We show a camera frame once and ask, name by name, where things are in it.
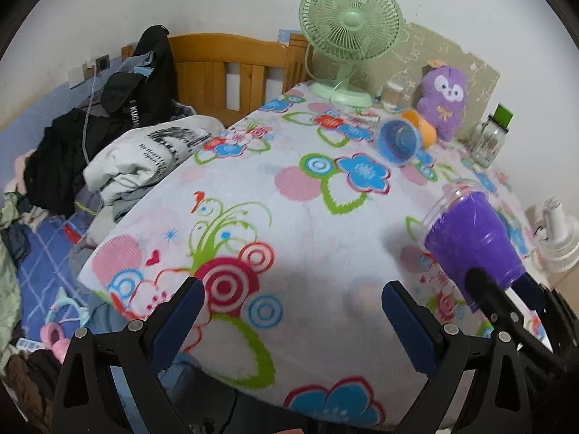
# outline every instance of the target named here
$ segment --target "green electric fan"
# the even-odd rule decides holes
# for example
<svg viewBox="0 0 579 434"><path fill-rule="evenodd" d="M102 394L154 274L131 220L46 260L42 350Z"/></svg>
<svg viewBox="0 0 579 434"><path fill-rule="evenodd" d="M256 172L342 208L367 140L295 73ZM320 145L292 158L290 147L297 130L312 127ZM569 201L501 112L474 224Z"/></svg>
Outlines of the green electric fan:
<svg viewBox="0 0 579 434"><path fill-rule="evenodd" d="M344 105L370 107L370 94L352 86L350 78L357 63L385 54L398 42L403 27L398 3L302 0L299 16L303 34L312 48L340 63L335 80L316 80L312 92Z"/></svg>

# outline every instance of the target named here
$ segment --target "blue gripper pad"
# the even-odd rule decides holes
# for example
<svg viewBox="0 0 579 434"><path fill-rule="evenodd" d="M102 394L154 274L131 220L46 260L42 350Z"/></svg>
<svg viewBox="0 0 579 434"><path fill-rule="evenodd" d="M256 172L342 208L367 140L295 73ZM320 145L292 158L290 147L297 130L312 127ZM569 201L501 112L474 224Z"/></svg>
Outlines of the blue gripper pad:
<svg viewBox="0 0 579 434"><path fill-rule="evenodd" d="M153 339L149 364L154 374L171 366L204 301L203 283L195 280Z"/></svg>
<svg viewBox="0 0 579 434"><path fill-rule="evenodd" d="M382 310L384 310L398 339L400 339L414 369L430 378L438 370L436 343L401 297L396 289L397 286L400 286L401 290L412 299L399 282L389 282L382 290ZM423 308L416 304L415 307L417 309ZM428 316L434 318L427 309L425 310L429 313Z"/></svg>

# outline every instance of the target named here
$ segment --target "fan grille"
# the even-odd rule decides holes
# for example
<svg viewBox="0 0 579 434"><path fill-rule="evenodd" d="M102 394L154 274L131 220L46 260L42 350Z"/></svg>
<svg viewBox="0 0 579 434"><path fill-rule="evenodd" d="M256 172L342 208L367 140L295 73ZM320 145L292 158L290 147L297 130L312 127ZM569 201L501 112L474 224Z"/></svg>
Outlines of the fan grille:
<svg viewBox="0 0 579 434"><path fill-rule="evenodd" d="M338 60L387 52L402 33L395 0L302 0L300 25L313 48Z"/></svg>

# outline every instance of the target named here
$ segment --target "purple plush toy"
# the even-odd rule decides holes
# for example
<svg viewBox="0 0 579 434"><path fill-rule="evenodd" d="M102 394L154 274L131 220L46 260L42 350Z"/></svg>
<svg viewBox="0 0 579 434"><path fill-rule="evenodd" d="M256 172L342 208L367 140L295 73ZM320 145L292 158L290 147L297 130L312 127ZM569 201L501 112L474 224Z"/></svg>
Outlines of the purple plush toy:
<svg viewBox="0 0 579 434"><path fill-rule="evenodd" d="M416 110L436 128L442 140L453 139L467 103L467 77L457 68L442 66L422 78L422 98Z"/></svg>

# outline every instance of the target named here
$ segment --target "blue cup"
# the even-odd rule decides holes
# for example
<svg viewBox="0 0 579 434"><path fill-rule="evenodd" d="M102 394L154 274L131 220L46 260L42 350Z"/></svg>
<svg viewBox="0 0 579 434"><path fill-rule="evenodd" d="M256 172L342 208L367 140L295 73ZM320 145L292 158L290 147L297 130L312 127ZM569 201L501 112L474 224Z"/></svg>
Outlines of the blue cup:
<svg viewBox="0 0 579 434"><path fill-rule="evenodd" d="M420 132L402 118L386 121L375 140L380 155L393 166L403 166L416 155L422 145Z"/></svg>

